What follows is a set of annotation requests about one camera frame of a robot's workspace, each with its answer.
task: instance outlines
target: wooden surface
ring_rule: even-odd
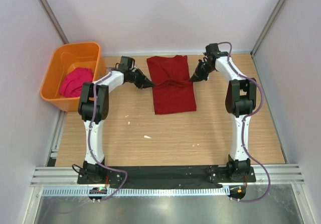
[[[188,56],[190,75],[202,56]],[[147,57],[134,57],[149,77]],[[250,55],[232,55],[246,75],[258,79]],[[120,57],[106,57],[114,66]],[[103,149],[109,166],[226,164],[231,147],[231,120],[225,110],[227,82],[212,72],[207,82],[194,83],[197,111],[155,115],[151,89],[125,83],[109,96]],[[249,151],[262,163],[284,163],[266,103],[252,117]],[[82,165],[86,153],[85,129],[77,112],[68,113],[56,166]]]

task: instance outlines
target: laundry basket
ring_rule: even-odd
[[[80,97],[64,97],[59,93],[66,75],[77,67],[90,68],[93,80],[106,74],[106,66],[101,56],[100,46],[95,42],[66,44],[53,54],[40,95],[62,111],[77,111]]]

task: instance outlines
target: white wall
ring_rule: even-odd
[[[48,0],[70,42],[103,54],[202,52],[230,41],[251,51],[277,0]]]
[[[298,163],[321,220],[321,0],[288,0],[256,54],[290,163]]]
[[[44,166],[58,110],[40,99],[61,45],[38,0],[0,0],[1,223],[18,223],[36,166]]]

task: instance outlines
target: red cloth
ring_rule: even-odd
[[[190,82],[187,56],[147,59],[156,115],[196,111],[193,83]]]
[[[90,68],[78,67],[68,73],[59,92],[64,97],[80,97],[81,88],[84,82],[92,82],[93,74]]]

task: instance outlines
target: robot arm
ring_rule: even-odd
[[[109,93],[118,86],[123,85],[125,82],[134,83],[139,89],[153,87],[155,85],[139,68],[136,67],[135,60],[130,57],[121,57],[118,66],[110,68],[109,74],[100,80],[83,84],[78,106],[78,113],[84,121],[87,141],[86,157],[83,163],[83,170],[81,170],[83,180],[88,180],[86,176],[88,173],[95,174],[98,176],[98,179],[103,179],[105,177],[105,170],[96,164],[96,161],[91,156],[88,145],[90,122],[94,111],[94,101],[91,100],[93,97],[94,85],[96,84],[97,105],[96,116],[91,125],[90,144],[92,154],[104,165],[105,158],[102,149],[102,134],[104,121],[107,118],[109,110]]]
[[[244,152],[242,144],[242,125],[246,115],[253,112],[256,106],[256,86],[253,82],[241,77],[242,72],[235,66],[232,59],[228,60],[228,53],[221,52],[218,44],[206,47],[206,53],[191,77],[190,81],[207,80],[210,72],[216,70],[223,74],[229,83],[225,99],[225,107],[232,120],[232,147],[227,163],[227,172],[234,181],[243,178],[250,171],[250,159]],[[250,117],[244,120],[244,144],[248,149],[248,132]]]

